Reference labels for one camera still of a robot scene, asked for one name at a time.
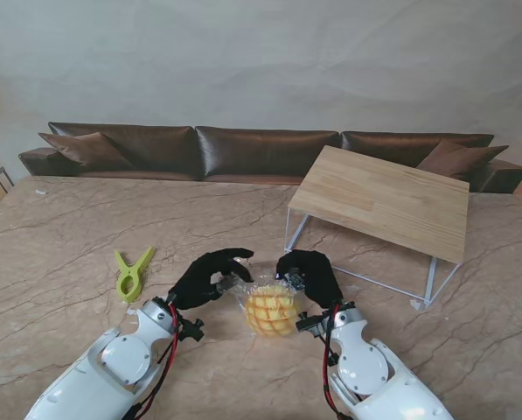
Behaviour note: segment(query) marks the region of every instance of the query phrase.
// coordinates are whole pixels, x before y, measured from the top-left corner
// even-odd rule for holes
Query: marble surface
[[[35,191],[47,192],[46,195]],[[207,251],[246,247],[269,276],[282,255],[295,187],[129,179],[26,178],[0,203],[0,419],[22,418],[104,330],[134,330],[115,291],[114,249],[157,247],[139,307]],[[423,292],[428,257],[312,220],[299,248]],[[458,419],[522,420],[522,199],[472,196],[466,263],[427,311],[409,297],[338,274],[385,341]],[[441,276],[451,267],[441,264]],[[153,408],[160,419],[332,418],[322,346],[307,333],[255,338],[233,296],[187,312],[205,338],[184,341]]]

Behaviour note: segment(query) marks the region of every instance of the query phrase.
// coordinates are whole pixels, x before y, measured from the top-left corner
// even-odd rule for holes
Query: wooden tabletop
[[[289,208],[462,263],[469,184],[325,146]]]

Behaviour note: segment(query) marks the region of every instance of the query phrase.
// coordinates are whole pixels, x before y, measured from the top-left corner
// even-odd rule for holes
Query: green clothespin
[[[149,247],[136,264],[127,265],[122,259],[121,254],[119,254],[119,251],[115,251],[117,264],[119,264],[119,268],[121,269],[121,274],[117,279],[117,293],[119,293],[119,296],[125,302],[132,304],[136,298],[138,298],[138,295],[140,295],[142,291],[140,275],[150,263],[154,253],[154,247]]]

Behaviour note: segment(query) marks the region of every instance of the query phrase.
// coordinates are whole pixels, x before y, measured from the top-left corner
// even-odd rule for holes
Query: red wire
[[[170,312],[171,312],[171,318],[173,319],[173,327],[175,328],[175,332],[173,333],[173,340],[171,341],[172,346],[171,346],[170,356],[169,356],[168,360],[165,362],[163,375],[167,374],[167,372],[170,370],[171,363],[173,363],[173,359],[175,359],[175,352],[177,351],[177,342],[179,339],[179,324],[178,324],[178,318],[177,318],[177,311],[172,304],[169,304],[169,308],[170,308]],[[156,398],[155,394],[150,397],[143,412],[139,416],[136,417],[136,420],[139,420],[148,412],[152,403],[154,402],[154,398]]]
[[[331,316],[332,320],[334,322],[334,318],[337,315],[339,305],[337,304],[334,308]],[[324,385],[324,399],[327,401],[329,406],[332,408],[332,410],[337,414],[337,416],[340,418],[340,412],[337,409],[337,406],[335,405],[334,401],[332,400],[331,391],[329,388],[329,374],[328,374],[328,361],[329,361],[329,348],[326,346],[324,347],[324,356],[323,356],[323,385]]]

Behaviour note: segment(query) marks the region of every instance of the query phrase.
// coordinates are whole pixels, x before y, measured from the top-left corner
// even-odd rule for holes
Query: plastic wrap
[[[260,276],[245,283],[236,276],[226,276],[219,288],[228,289],[238,298],[247,323],[263,337],[284,337],[296,332],[297,314],[303,308],[302,284]]]

